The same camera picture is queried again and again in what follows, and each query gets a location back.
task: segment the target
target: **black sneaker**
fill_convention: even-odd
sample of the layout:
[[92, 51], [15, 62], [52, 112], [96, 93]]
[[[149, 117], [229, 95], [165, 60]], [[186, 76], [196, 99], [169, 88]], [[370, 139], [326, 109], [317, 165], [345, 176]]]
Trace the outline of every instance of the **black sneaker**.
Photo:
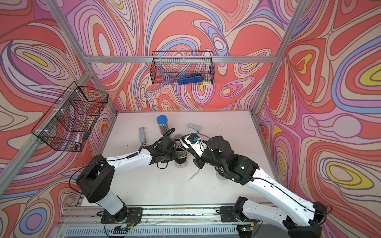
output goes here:
[[174, 164], [177, 168], [184, 168], [187, 166], [187, 150], [182, 145], [180, 139], [175, 139], [175, 141], [177, 159], [174, 160]]

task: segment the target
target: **psychedelic wall pattern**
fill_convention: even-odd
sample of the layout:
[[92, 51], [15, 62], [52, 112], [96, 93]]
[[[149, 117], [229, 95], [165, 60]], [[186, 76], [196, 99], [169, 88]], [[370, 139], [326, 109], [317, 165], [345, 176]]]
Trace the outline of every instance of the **psychedelic wall pattern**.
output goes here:
[[381, 236], [381, 2], [314, 0], [256, 110], [284, 186], [331, 204], [324, 238]]
[[93, 63], [117, 111], [250, 110], [268, 63], [228, 63], [213, 85], [152, 85], [149, 64]]
[[295, 1], [59, 1], [87, 55], [149, 56], [178, 44], [215, 55], [275, 55]]
[[[210, 50], [216, 56], [273, 56], [294, 1], [60, 2], [84, 52], [149, 56]], [[152, 85], [150, 64], [97, 63], [93, 69], [116, 110], [248, 110], [269, 64], [215, 64], [213, 86]]]
[[[43, 1], [0, 2], [0, 21], [2, 170], [84, 69]], [[81, 153], [56, 152], [45, 144], [36, 150], [0, 197], [1, 238], [52, 233], [64, 207], [76, 197], [68, 176], [98, 151], [112, 118], [106, 107]]]

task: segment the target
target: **aluminum frame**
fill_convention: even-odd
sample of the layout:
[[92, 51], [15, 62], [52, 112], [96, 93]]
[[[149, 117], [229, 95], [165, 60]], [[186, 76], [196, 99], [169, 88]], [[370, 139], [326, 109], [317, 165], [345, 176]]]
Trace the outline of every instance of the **aluminum frame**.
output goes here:
[[[63, 34], [65, 38], [69, 41], [69, 43], [72, 45], [74, 48], [75, 53], [77, 54], [77, 57], [79, 58], [80, 62], [83, 64], [84, 68], [86, 69], [85, 74], [81, 77], [81, 79], [78, 81], [78, 85], [84, 85], [87, 83], [89, 78], [93, 78], [93, 82], [95, 86], [102, 91], [105, 91], [101, 81], [99, 80], [98, 76], [94, 73], [94, 70], [91, 66], [92, 63], [100, 63], [100, 62], [135, 62], [135, 63], [150, 63], [152, 62], [152, 57], [151, 56], [87, 56], [84, 51], [82, 50], [77, 38], [75, 37], [72, 29], [69, 26], [69, 23], [64, 16], [62, 10], [58, 6], [56, 0], [45, 0], [47, 6], [49, 7], [52, 15], [54, 16], [55, 20], [57, 21], [58, 25], [63, 31]], [[255, 115], [253, 115], [253, 112], [258, 106], [258, 102], [261, 101], [263, 96], [265, 95], [265, 92], [268, 90], [268, 87], [270, 85], [270, 82], [272, 81], [273, 77], [275, 76], [276, 69], [278, 68], [282, 56], [287, 48], [287, 45], [289, 44], [292, 35], [295, 31], [295, 28], [297, 24], [299, 23], [299, 20], [303, 14], [303, 11], [305, 7], [308, 5], [310, 0], [304, 0], [304, 1], [299, 1], [295, 11], [291, 17], [290, 23], [285, 31], [285, 34], [281, 40], [281, 43], [278, 47], [276, 56], [216, 56], [213, 58], [215, 63], [227, 63], [227, 62], [266, 62], [266, 63], [271, 63], [272, 65], [269, 68], [268, 74], [265, 78], [265, 81], [258, 93], [258, 96], [254, 102], [253, 107], [251, 108], [251, 116], [253, 119], [253, 123], [257, 129], [257, 133], [259, 134], [260, 139], [262, 140], [262, 144], [264, 146], [266, 156], [269, 160], [269, 162], [273, 165], [273, 169], [275, 169], [274, 163], [271, 159], [271, 153], [268, 151], [267, 146], [264, 143], [264, 138], [261, 137], [260, 130], [259, 130], [259, 125], [258, 122], [256, 121]], [[65, 100], [62, 100], [56, 108], [59, 108], [60, 105], [64, 103]], [[112, 127], [114, 125], [117, 113], [112, 105], [112, 103], [109, 102], [109, 108], [110, 110], [115, 114], [115, 117], [113, 118], [113, 122], [110, 126], [110, 129], [107, 132], [107, 135], [104, 138], [104, 141], [102, 142], [101, 148], [99, 150], [99, 153], [103, 151], [104, 145], [107, 142], [108, 136], [112, 130]], [[49, 122], [49, 120], [45, 120], [42, 126]], [[19, 151], [19, 153], [12, 159], [12, 161], [4, 168], [2, 173], [0, 174], [0, 194], [2, 194], [5, 189], [8, 187], [10, 182], [14, 179], [14, 177], [17, 175], [19, 170], [23, 167], [23, 165], [26, 163], [26, 161], [29, 159], [29, 157], [33, 154], [33, 152], [36, 150], [38, 145], [40, 144], [40, 141], [38, 141], [38, 138], [34, 138], [29, 140], [26, 145], [23, 147], [22, 150]], [[279, 178], [277, 177], [276, 173], [273, 171], [274, 176], [276, 176], [276, 179], [279, 181]], [[95, 214], [92, 214], [88, 216], [87, 218], [91, 221], [92, 225], [97, 224], [101, 225], [99, 220], [99, 217], [96, 217], [96, 212], [100, 211], [100, 208], [94, 208], [94, 207], [69, 207], [65, 209], [65, 212], [63, 213], [63, 217], [60, 220], [59, 225], [62, 226], [63, 221], [62, 219], [65, 218], [65, 216], [68, 214], [67, 211], [74, 211], [74, 212], [79, 212], [79, 214], [83, 213], [83, 211], [91, 211], [94, 212]], [[72, 219], [80, 221], [83, 219], [86, 219], [84, 216], [76, 216], [73, 215]]]
[[[91, 73], [85, 72], [78, 80], [77, 85], [84, 85], [88, 81]], [[57, 109], [60, 109], [62, 105], [68, 100], [73, 91], [69, 91], [64, 98], [57, 104], [55, 109], [49, 114], [49, 116], [41, 123], [39, 128], [43, 129], [49, 121], [54, 117]], [[12, 158], [12, 160], [4, 167], [0, 173], [0, 196], [5, 192], [8, 186], [11, 184], [16, 175], [20, 172], [29, 158], [36, 151], [37, 147], [42, 141], [34, 135], [31, 135], [29, 140], [23, 145], [19, 152]]]
[[[260, 203], [273, 206], [272, 203]], [[155, 225], [237, 225], [251, 222], [222, 222], [216, 209], [220, 206], [233, 206], [234, 204], [199, 204], [199, 205], [159, 205], [136, 206], [142, 207], [141, 223], [136, 227]], [[59, 230], [56, 238], [65, 237], [68, 227], [94, 227], [103, 229], [101, 217], [97, 212], [103, 209], [100, 206], [83, 206], [65, 208], [58, 222]], [[110, 224], [106, 228], [113, 228], [120, 224]]]
[[[106, 92], [104, 89], [100, 79], [98, 78], [97, 74], [94, 72], [93, 68], [91, 67], [91, 64], [87, 62], [85, 59], [85, 53], [82, 50], [79, 41], [75, 37], [69, 22], [67, 21], [64, 13], [62, 12], [62, 9], [58, 6], [56, 0], [45, 0], [46, 5], [50, 9], [50, 12], [52, 13], [54, 19], [58, 23], [59, 27], [62, 30], [62, 33], [64, 34], [64, 37], [66, 40], [68, 40], [71, 44], [71, 46], [74, 48], [75, 53], [77, 54], [78, 59], [83, 64], [84, 68], [88, 71], [90, 71], [93, 75], [93, 83], [96, 86], [97, 89]], [[108, 101], [107, 105], [109, 106], [109, 109], [112, 111], [112, 113], [116, 114], [115, 108], [113, 104]]]
[[[184, 56], [192, 59], [197, 56]], [[85, 56], [88, 63], [152, 63], [152, 56]], [[274, 63], [275, 56], [213, 56], [214, 63]]]
[[251, 108], [251, 112], [254, 113], [257, 107], [259, 106], [259, 102], [262, 101], [263, 97], [265, 96], [265, 93], [269, 89], [270, 83], [273, 80], [274, 77], [276, 77], [277, 69], [282, 61], [283, 55], [286, 52], [287, 46], [290, 43], [292, 36], [296, 30], [296, 27], [299, 24], [300, 18], [302, 17], [304, 13], [304, 9], [307, 7], [307, 5], [310, 3], [311, 0], [300, 0], [296, 8], [294, 10], [294, 13], [291, 17], [290, 23], [287, 26], [287, 29], [285, 31], [285, 34], [280, 42], [280, 45], [278, 47], [277, 53], [275, 54], [276, 60], [275, 62], [270, 66], [269, 71], [267, 73], [266, 78], [264, 79], [264, 83], [262, 84], [258, 95], [254, 101], [253, 107]]

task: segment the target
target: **black wire basket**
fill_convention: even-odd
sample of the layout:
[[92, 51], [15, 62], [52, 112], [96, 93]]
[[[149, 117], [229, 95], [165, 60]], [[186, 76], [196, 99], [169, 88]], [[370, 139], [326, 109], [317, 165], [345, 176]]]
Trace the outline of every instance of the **black wire basket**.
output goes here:
[[34, 130], [40, 120], [32, 133], [56, 151], [80, 152], [108, 98], [107, 93], [95, 88], [76, 86], [62, 107], [55, 109], [49, 123], [42, 130]]
[[152, 84], [213, 85], [212, 51], [153, 51], [152, 57]]

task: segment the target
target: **mounting plate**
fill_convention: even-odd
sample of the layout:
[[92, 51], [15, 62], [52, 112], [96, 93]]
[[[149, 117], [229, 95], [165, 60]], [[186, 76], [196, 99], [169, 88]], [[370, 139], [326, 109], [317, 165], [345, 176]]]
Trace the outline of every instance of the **mounting plate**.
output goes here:
[[[103, 215], [101, 219], [102, 224], [117, 224], [113, 215], [108, 213], [106, 210], [104, 212], [105, 212], [105, 215]], [[136, 223], [135, 216], [138, 219], [138, 223], [140, 223], [140, 220], [142, 218], [142, 212], [143, 212], [143, 208], [128, 208], [128, 216], [134, 221], [132, 222], [130, 219], [127, 218], [122, 224], [135, 224]]]
[[[222, 222], [238, 222], [233, 215], [232, 212], [233, 207], [232, 206], [222, 206], [219, 207], [219, 210], [221, 211], [221, 221]], [[251, 219], [245, 219], [242, 222], [251, 222]]]

